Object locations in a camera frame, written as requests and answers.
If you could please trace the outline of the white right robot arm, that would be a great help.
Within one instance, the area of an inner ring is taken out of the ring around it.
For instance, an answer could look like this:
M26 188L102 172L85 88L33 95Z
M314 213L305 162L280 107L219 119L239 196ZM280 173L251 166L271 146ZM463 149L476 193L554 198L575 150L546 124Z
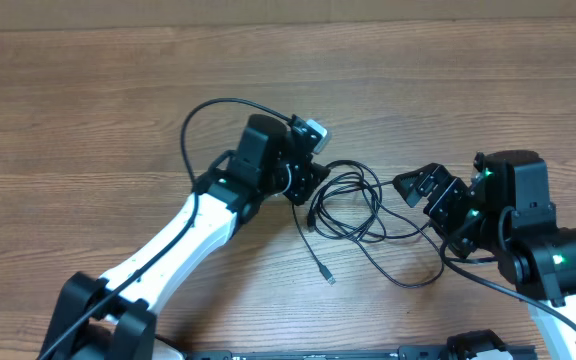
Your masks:
M557 224L548 169L531 150L477 153L469 184L431 163L394 177L411 207L421 199L442 262L525 303L554 359L576 359L576 228Z

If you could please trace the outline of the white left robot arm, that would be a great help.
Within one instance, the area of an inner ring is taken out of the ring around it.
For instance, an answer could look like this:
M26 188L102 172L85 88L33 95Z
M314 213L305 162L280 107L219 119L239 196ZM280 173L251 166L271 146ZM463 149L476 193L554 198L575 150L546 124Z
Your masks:
M175 217L121 264L62 287L40 350L43 359L182 359L156 336L157 318L179 286L225 245L271 196L299 206L328 176L313 161L330 133L314 120L254 114L239 145L196 181Z

